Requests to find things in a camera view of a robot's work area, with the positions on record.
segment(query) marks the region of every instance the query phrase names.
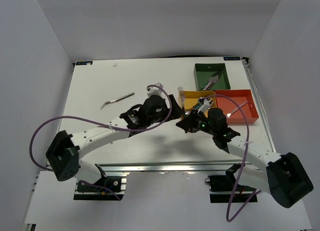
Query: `white enclosure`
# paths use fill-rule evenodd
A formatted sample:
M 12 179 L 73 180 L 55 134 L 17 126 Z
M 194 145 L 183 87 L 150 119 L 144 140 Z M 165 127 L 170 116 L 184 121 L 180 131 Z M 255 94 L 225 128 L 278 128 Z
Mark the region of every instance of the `white enclosure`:
M 249 63 L 275 148 L 297 154 L 315 190 L 320 0 L 0 0 L 1 230 L 19 231 L 39 169 L 29 159 L 33 131 L 62 114 L 77 60 L 237 55 Z M 58 122 L 36 139 L 45 150 Z

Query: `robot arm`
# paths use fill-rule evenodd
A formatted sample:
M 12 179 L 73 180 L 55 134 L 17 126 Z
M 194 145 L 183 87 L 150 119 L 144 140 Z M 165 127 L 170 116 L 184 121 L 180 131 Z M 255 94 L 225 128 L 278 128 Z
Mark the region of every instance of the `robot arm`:
M 169 108 L 161 91 L 152 87 L 148 90 L 148 96 L 143 104 L 131 107 L 109 122 L 114 129 L 98 126 L 73 134 L 68 134 L 65 130 L 58 132 L 45 154 L 57 180 L 66 181 L 75 177 L 90 184 L 104 186 L 107 177 L 103 170 L 97 164 L 86 162 L 83 157 L 97 148 L 130 138 L 155 123 L 163 122 L 168 116 Z M 179 119 L 184 111 L 172 94 L 168 97 L 171 113 L 166 121 Z
M 210 134 L 218 148 L 240 158 L 244 157 L 246 139 L 228 127 L 227 118 L 219 108 L 211 108 L 208 117 L 203 112 L 192 110 L 176 126 L 186 133 L 202 131 Z M 293 153 L 282 155 L 250 143 L 246 160 L 257 169 L 245 166 L 238 183 L 271 194 L 285 208 L 290 208 L 314 189 L 305 169 Z M 233 183 L 240 166 L 234 164 L 226 171 Z
M 169 109 L 161 97 L 161 92 L 151 88 L 148 96 L 143 104 L 133 106 L 110 122 L 117 130 L 98 126 L 74 134 L 68 134 L 65 130 L 57 133 L 46 152 L 57 180 L 65 181 L 75 177 L 90 184 L 104 186 L 107 177 L 103 170 L 97 164 L 84 161 L 83 157 L 99 147 L 130 138 L 142 133 L 152 124 L 163 122 Z M 199 101 L 200 106 L 197 109 L 185 112 L 178 106 L 172 94 L 169 98 L 171 114 L 166 121 L 183 117 L 176 126 L 186 133 L 202 131 L 210 134 L 218 148 L 240 158 L 244 157 L 246 139 L 228 127 L 226 116 L 221 109 L 211 108 L 208 117 L 205 117 L 205 110 L 211 106 L 206 99 Z M 286 208 L 313 190 L 308 175 L 294 154 L 281 155 L 254 143 L 250 143 L 248 147 L 246 160 L 257 169 L 245 166 L 239 180 L 240 185 L 269 193 Z M 226 171 L 226 175 L 233 182 L 239 168 L 240 165 L 235 164 Z

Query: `wire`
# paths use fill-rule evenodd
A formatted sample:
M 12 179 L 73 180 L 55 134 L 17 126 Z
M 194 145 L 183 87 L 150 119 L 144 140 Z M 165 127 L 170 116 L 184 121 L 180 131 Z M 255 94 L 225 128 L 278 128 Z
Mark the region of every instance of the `wire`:
M 101 195 L 107 195 L 107 190 L 101 192 Z
M 161 122 L 159 122 L 158 124 L 156 124 L 155 126 L 152 126 L 152 127 L 148 127 L 148 128 L 145 128 L 145 129 L 128 129 L 128 128 L 122 128 L 122 127 L 117 127 L 117 126 L 111 126 L 111 125 L 108 125 L 108 124 L 105 124 L 105 123 L 101 123 L 101 122 L 96 122 L 96 121 L 93 121 L 93 120 L 90 120 L 90 119 L 86 119 L 86 118 L 83 118 L 83 117 L 77 117 L 77 116 L 69 116 L 69 115 L 65 115 L 65 116 L 57 116 L 57 117 L 53 117 L 53 118 L 50 118 L 48 119 L 47 121 L 43 122 L 33 133 L 32 137 L 31 137 L 31 140 L 30 140 L 30 144 L 29 144 L 29 156 L 31 158 L 31 161 L 36 165 L 38 166 L 39 168 L 42 168 L 44 170 L 47 170 L 47 171 L 53 171 L 51 168 L 47 168 L 45 166 L 42 166 L 41 164 L 39 164 L 35 158 L 34 158 L 34 155 L 33 155 L 33 144 L 34 144 L 34 140 L 36 138 L 36 135 L 38 134 L 38 132 L 45 126 L 47 125 L 48 123 L 51 123 L 52 121 L 55 121 L 55 120 L 62 120 L 62 119 L 73 119 L 73 120 L 80 120 L 80 121 L 84 121 L 84 122 L 87 122 L 87 123 L 91 123 L 91 124 L 94 124 L 94 125 L 98 125 L 98 126 L 101 126 L 101 127 L 104 127 L 104 128 L 107 128 L 109 129 L 110 127 L 113 129 L 113 130 L 118 130 L 118 131 L 126 131 L 126 132 L 145 132 L 145 131 L 149 131 L 149 130 L 153 130 L 157 127 L 159 127 L 160 125 L 162 125 L 164 122 L 166 122 L 170 115 L 171 115 L 171 112 L 172 112 L 172 102 L 170 100 L 170 97 L 169 95 L 167 94 L 167 92 L 160 86 L 158 85 L 155 85 L 155 84 L 151 84 L 151 85 L 148 85 L 147 86 L 147 89 L 150 88 L 150 87 L 156 87 L 158 88 L 159 90 L 161 90 L 166 98 L 168 99 L 169 101 L 169 104 L 170 104 L 170 108 L 169 108 L 169 112 L 167 114 L 167 116 L 164 118 L 164 120 L 162 120 Z
M 240 196 L 244 191 L 245 191 L 245 187 L 242 187 L 241 191 L 239 193 L 236 193 L 234 196 L 235 197 Z
M 243 116 L 245 125 L 246 125 L 246 139 L 245 139 L 246 142 L 245 142 L 245 149 L 244 149 L 243 159 L 242 159 L 242 163 L 241 163 L 241 166 L 240 166 L 240 169 L 239 169 L 239 172 L 238 172 L 238 176 L 236 177 L 235 183 L 234 183 L 233 188 L 232 188 L 232 192 L 231 192 L 231 195 L 230 195 L 230 198 L 229 198 L 228 206 L 226 208 L 226 220 L 228 222 L 232 222 L 238 216 L 238 214 L 241 212 L 241 210 L 247 205 L 247 203 L 249 203 L 249 201 L 253 198 L 253 196 L 259 194 L 261 191 L 257 191 L 255 189 L 250 194 L 250 196 L 247 198 L 247 200 L 242 204 L 242 206 L 238 209 L 238 211 L 235 212 L 235 214 L 231 218 L 229 218 L 231 204 L 232 204 L 232 201 L 234 199 L 234 196 L 235 196 L 235 193 L 236 193 L 236 190 L 237 190 L 237 187 L 238 187 L 239 179 L 240 179 L 240 176 L 242 174 L 242 171 L 244 170 L 246 159 L 247 159 L 247 155 L 248 155 L 249 135 L 250 135 L 249 123 L 248 123 L 248 120 L 247 120 L 247 117 L 246 117 L 244 111 L 241 109 L 239 104 L 237 104 L 232 98 L 230 98 L 228 96 L 225 96 L 225 95 L 222 95 L 222 94 L 215 94 L 215 95 L 207 96 L 207 97 L 205 97 L 205 99 L 213 98 L 213 97 L 222 97 L 222 98 L 230 100 L 232 103 L 234 103 L 237 106 L 237 108 L 240 110 L 240 112 L 241 112 L 241 114 Z
M 91 183 L 88 183 L 87 181 L 84 181 L 84 180 L 80 180 L 80 182 L 84 183 L 85 185 L 87 186 L 90 186 L 90 187 L 94 187 L 94 188 L 98 188 L 98 189 L 104 189 L 106 191 L 109 191 L 111 194 L 113 194 L 113 196 L 115 196 L 118 200 L 121 200 L 121 198 L 119 198 L 118 195 L 115 194 L 115 192 L 113 192 L 110 188 L 108 187 L 103 187 L 103 186 L 100 186 L 100 185 L 95 185 L 95 184 L 91 184 Z

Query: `white cable tie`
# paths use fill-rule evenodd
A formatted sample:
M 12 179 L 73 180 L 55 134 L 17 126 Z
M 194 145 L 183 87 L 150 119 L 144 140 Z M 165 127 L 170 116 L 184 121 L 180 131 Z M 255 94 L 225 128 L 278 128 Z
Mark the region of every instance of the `white cable tie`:
M 253 144 L 254 142 L 253 141 L 247 141 L 247 140 L 245 140 L 244 141 L 244 146 L 246 146 L 246 144 L 248 144 L 248 147 L 249 147 L 249 144 Z
M 111 122 L 111 121 L 109 122 L 109 129 L 111 130 L 112 133 L 115 132 L 115 130 L 114 130 L 113 127 L 112 127 L 112 122 Z

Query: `metal tweezers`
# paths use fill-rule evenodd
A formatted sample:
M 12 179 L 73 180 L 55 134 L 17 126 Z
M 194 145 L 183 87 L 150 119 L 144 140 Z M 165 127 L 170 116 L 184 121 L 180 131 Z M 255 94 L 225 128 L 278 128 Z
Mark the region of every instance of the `metal tweezers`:
M 104 106 L 106 106 L 106 105 L 108 105 L 108 104 L 113 104 L 113 103 L 119 102 L 119 101 L 124 100 L 124 99 L 126 99 L 126 98 L 128 98 L 128 97 L 130 97 L 130 96 L 132 96 L 132 95 L 134 95 L 134 94 L 135 94 L 135 93 L 132 92 L 132 93 L 129 93 L 129 94 L 125 95 L 125 96 L 119 97 L 119 98 L 117 98 L 117 99 L 115 99 L 115 100 L 106 101 L 106 102 L 104 102 L 104 103 L 102 104 L 102 106 L 100 107 L 100 110 L 102 110 L 102 109 L 104 108 Z
M 243 106 L 245 106 L 248 103 L 248 101 L 246 100 L 245 102 L 243 102 L 242 104 L 239 105 L 240 108 L 242 108 Z M 226 115 L 227 118 L 230 118 L 231 115 L 233 115 L 235 112 L 237 112 L 239 110 L 238 107 L 236 107 L 234 110 L 232 110 L 230 113 L 228 113 Z

